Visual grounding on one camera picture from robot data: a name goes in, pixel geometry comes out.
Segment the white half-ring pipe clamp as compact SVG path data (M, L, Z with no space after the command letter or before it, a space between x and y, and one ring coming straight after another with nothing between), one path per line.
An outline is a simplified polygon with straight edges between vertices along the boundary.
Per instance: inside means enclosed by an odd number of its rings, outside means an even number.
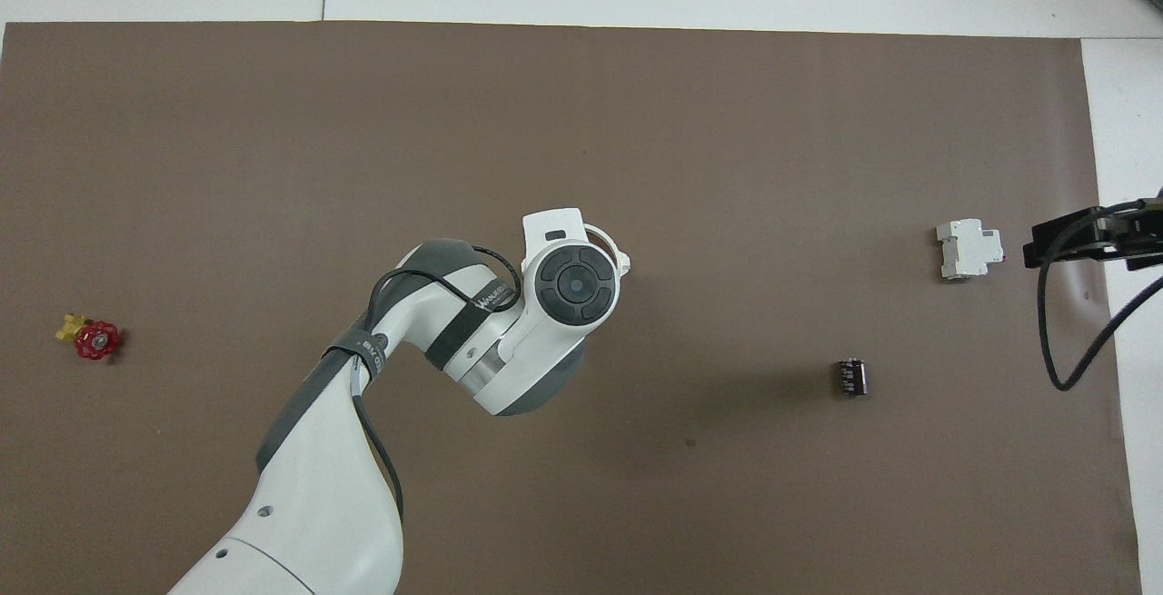
M618 243L613 239L613 236L602 231L602 228L591 225L590 223L585 223L584 228L588 236L592 236L592 238L599 239L602 244L605 244L605 248L607 248L608 255L611 255L611 259L616 267L618 274L620 277L627 275L627 273L632 270L632 257L619 248Z

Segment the red handwheel yellow valve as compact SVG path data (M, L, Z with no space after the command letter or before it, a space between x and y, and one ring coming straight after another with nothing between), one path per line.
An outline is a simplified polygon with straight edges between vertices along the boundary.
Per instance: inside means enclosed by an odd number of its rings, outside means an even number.
M119 350L122 331L110 322L67 313L55 338L69 343L80 358L100 361Z

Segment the white circuit breaker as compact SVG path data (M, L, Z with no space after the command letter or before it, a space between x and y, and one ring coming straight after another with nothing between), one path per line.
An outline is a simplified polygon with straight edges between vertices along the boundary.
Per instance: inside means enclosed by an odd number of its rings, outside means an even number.
M1006 255L1000 232L983 225L980 218L958 218L935 227L941 246L941 279L957 281L989 275L989 266L1004 263Z

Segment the brown table mat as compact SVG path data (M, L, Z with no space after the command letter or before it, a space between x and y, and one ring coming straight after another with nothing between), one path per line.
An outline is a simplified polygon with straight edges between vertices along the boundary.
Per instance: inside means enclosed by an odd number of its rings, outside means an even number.
M1077 41L8 26L0 595L167 592L374 280L552 207L632 257L561 396L493 418L414 347L368 390L404 594L1137 594L1116 364L1051 387L1021 261L1097 201ZM941 279L958 218L989 275Z

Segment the small black connector block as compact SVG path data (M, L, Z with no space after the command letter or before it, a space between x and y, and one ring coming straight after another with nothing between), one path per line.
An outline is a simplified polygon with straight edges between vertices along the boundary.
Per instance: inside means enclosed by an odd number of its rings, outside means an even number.
M836 392L840 397L868 397L870 395L868 364L850 356L835 363Z

